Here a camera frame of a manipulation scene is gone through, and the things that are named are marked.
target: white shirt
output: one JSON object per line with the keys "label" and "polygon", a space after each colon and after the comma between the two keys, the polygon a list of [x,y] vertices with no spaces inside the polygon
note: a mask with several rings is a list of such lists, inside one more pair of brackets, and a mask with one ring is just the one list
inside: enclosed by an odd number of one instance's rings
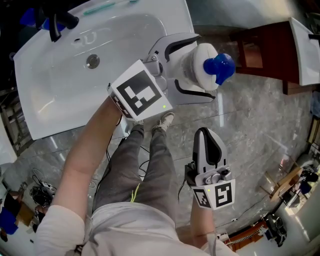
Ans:
{"label": "white shirt", "polygon": [[[83,256],[208,255],[203,250],[180,242],[173,220],[163,212],[141,203],[104,205],[92,215],[91,225],[90,234],[85,240],[84,221],[67,208],[51,206],[37,229],[35,254],[64,256],[66,252],[73,251],[76,245],[84,243]],[[210,254],[237,256],[219,240],[216,241],[215,251]]]}

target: faucet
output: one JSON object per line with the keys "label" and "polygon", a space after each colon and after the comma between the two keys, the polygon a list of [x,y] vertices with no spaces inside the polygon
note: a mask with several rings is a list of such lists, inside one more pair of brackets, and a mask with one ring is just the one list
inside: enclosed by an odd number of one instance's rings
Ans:
{"label": "faucet", "polygon": [[61,37],[57,23],[67,27],[70,30],[74,29],[79,23],[78,17],[73,16],[67,11],[58,9],[52,2],[45,2],[35,8],[34,19],[35,26],[37,28],[41,27],[46,18],[49,19],[49,33],[52,42],[58,41],[58,39]]}

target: white sleeve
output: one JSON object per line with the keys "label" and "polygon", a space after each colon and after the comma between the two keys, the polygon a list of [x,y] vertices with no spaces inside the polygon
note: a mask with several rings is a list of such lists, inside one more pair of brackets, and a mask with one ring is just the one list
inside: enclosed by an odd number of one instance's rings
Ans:
{"label": "white sleeve", "polygon": [[85,223],[75,212],[59,206],[49,207],[36,231],[36,256],[64,256],[81,245],[85,238]]}
{"label": "white sleeve", "polygon": [[206,238],[208,242],[201,248],[201,250],[205,251],[207,254],[210,254],[211,256],[239,256],[222,241],[217,239],[215,233],[207,234]]}

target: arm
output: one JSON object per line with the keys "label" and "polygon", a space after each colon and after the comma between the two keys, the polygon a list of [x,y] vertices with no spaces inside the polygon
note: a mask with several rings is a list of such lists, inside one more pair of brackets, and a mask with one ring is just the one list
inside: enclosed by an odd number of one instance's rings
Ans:
{"label": "arm", "polygon": [[86,218],[89,183],[106,153],[121,112],[107,98],[94,113],[70,150],[53,205],[65,207]]}
{"label": "arm", "polygon": [[216,231],[213,211],[200,208],[194,197],[190,224],[193,244],[197,248],[201,248],[207,242],[207,234]]}

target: bottle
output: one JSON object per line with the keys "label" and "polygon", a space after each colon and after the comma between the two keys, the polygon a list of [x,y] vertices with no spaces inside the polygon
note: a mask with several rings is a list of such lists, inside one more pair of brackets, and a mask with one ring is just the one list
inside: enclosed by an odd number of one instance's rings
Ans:
{"label": "bottle", "polygon": [[[20,19],[20,24],[21,25],[26,25],[28,27],[36,27],[36,20],[35,20],[35,10],[33,8],[29,8],[26,10],[26,12],[23,14],[23,16]],[[61,24],[57,24],[57,29],[58,31],[62,31],[65,26]],[[49,19],[46,18],[43,22],[43,24],[40,27],[43,30],[49,30]]]}
{"label": "bottle", "polygon": [[235,62],[228,54],[218,54],[210,43],[201,43],[181,58],[175,75],[190,85],[214,91],[235,71]]}

